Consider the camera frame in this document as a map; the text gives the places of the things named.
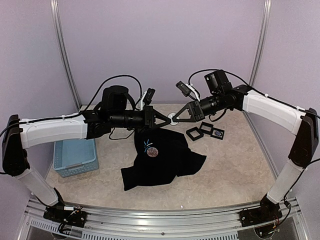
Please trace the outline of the orange portrait brooch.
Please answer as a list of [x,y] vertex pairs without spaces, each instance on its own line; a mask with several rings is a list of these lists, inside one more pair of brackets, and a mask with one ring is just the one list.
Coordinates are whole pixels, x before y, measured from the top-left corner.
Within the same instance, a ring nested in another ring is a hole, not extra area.
[[178,122],[175,122],[175,121],[173,120],[173,117],[174,117],[175,115],[176,115],[176,114],[173,113],[173,112],[167,115],[167,117],[170,119],[170,125],[172,125],[172,126],[175,126],[175,125],[178,124]]

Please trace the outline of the pale pink round brooch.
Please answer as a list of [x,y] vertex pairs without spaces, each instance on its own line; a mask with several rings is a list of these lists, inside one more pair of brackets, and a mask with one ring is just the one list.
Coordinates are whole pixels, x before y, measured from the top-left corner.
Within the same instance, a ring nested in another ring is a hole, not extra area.
[[149,147],[149,148],[146,150],[146,153],[147,153],[147,155],[148,155],[149,157],[155,158],[155,157],[158,156],[159,151],[158,151],[158,149],[155,148],[155,147]]

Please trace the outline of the black garment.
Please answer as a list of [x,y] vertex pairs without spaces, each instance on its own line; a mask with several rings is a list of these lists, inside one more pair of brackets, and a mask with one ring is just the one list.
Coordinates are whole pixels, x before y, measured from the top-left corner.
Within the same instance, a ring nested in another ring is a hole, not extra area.
[[[134,146],[137,156],[133,166],[121,169],[125,191],[167,185],[175,177],[194,175],[207,158],[189,148],[184,134],[164,128],[135,132]],[[147,149],[151,147],[157,148],[158,156],[147,155]]]

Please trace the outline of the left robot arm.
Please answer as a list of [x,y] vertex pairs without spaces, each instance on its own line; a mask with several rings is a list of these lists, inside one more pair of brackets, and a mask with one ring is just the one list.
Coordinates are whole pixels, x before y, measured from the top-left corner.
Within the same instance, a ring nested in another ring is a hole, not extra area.
[[170,118],[150,105],[154,95],[150,88],[142,96],[142,108],[136,104],[125,86],[113,85],[103,90],[101,101],[92,110],[85,108],[72,115],[46,119],[20,119],[10,116],[1,132],[2,169],[4,174],[19,179],[46,207],[57,221],[70,218],[60,193],[28,162],[27,149],[33,146],[64,140],[100,138],[113,128],[151,131],[171,123]]

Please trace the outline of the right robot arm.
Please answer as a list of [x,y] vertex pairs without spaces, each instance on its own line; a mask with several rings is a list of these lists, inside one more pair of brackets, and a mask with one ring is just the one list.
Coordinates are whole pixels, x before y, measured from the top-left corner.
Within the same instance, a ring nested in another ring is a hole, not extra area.
[[190,83],[179,81],[176,87],[181,93],[185,97],[194,96],[172,117],[172,121],[195,123],[221,110],[238,110],[269,120],[295,136],[287,163],[261,200],[262,206],[255,212],[260,222],[266,222],[276,212],[274,205],[286,199],[304,170],[314,163],[313,156],[319,143],[319,116],[312,108],[304,109],[282,102],[247,83],[233,87],[228,75],[229,72],[222,69],[207,70],[204,79],[211,95],[206,98],[200,98]]

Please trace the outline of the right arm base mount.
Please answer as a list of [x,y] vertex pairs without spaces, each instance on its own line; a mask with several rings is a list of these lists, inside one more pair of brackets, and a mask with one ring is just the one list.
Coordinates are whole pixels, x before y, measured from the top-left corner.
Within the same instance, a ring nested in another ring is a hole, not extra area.
[[291,213],[292,205],[287,201],[286,197],[284,197],[283,203],[288,212],[281,220],[283,214],[280,204],[273,203],[264,196],[258,207],[250,209],[245,207],[239,212],[241,226],[251,227],[261,225],[254,228],[255,234],[262,240],[270,239]]

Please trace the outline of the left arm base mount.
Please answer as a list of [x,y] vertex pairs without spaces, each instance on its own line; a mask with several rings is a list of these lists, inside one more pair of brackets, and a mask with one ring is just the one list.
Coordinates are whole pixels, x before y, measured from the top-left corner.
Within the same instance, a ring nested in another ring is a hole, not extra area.
[[60,234],[67,234],[71,227],[84,228],[87,220],[87,212],[81,205],[65,205],[59,201],[54,206],[46,206],[43,218],[58,223],[57,231]]

